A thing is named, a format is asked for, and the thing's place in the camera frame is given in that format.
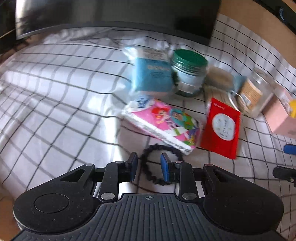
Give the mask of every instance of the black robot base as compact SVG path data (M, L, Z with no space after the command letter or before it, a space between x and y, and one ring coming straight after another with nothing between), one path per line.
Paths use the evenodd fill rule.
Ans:
M106 168L86 164L26 191L13 207L22 229L13 240L285 240L275 231L284 212L281 199L212 164L192 168L163 153L164 180L179 183L178 196L119 197L118 183L134 180L137 162L132 153L127 162ZM196 181L205 197L198 196Z

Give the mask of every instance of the pink tissue package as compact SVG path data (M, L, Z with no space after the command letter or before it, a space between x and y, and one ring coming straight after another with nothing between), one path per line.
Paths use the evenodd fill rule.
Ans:
M179 149L185 155L195 149L202 130L200 122L190 115L147 97L128 103L122 114L135 126Z

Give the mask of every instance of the crosshair marking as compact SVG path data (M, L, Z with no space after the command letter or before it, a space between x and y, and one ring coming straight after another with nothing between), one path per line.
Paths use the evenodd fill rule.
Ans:
M145 197L145 199L147 199L147 200L151 200L151 199L153 199L153 197L151 197L151 196L147 196L147 197Z

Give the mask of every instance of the green jar lid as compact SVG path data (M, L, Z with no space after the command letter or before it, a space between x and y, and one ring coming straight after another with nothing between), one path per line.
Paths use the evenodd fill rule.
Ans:
M187 49L177 49L174 52L173 64L182 66L185 69L196 70L196 68L206 67L207 60L204 56Z

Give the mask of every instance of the glass jar with label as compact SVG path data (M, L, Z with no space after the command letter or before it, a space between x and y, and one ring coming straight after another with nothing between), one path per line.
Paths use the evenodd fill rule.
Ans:
M239 108L247 116L256 118L273 96L275 82L264 71L254 68L238 98Z
M178 95L193 97L199 93L206 75L207 60L200 54L177 49L172 59L174 82Z

